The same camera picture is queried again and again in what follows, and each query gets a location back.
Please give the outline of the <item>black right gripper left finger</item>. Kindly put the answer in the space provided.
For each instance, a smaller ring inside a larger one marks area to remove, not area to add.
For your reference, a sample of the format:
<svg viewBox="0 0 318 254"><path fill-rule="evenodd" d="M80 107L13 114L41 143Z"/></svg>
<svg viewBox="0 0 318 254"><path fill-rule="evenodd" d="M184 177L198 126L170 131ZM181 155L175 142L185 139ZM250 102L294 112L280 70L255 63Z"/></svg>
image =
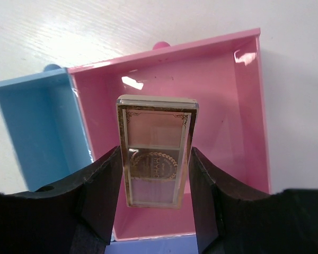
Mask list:
<svg viewBox="0 0 318 254"><path fill-rule="evenodd" d="M120 147L35 192L0 193L0 253L104 253L122 176Z"/></svg>

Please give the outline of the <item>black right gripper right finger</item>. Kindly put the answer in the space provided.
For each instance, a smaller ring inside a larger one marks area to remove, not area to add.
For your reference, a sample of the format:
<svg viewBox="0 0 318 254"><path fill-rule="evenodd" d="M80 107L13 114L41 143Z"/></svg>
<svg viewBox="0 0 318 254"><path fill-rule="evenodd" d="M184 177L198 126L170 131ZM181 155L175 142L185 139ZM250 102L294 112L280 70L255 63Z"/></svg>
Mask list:
<svg viewBox="0 0 318 254"><path fill-rule="evenodd" d="M197 148L189 179L199 253L318 253L318 189L264 193Z"/></svg>

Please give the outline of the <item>gold long eyeshadow palette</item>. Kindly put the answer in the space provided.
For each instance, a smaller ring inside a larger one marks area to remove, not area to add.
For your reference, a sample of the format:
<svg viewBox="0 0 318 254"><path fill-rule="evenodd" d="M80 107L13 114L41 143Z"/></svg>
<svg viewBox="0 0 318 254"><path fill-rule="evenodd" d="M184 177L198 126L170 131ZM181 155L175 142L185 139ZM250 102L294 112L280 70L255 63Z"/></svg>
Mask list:
<svg viewBox="0 0 318 254"><path fill-rule="evenodd" d="M127 205L180 208L199 110L197 101L121 95L116 110Z"/></svg>

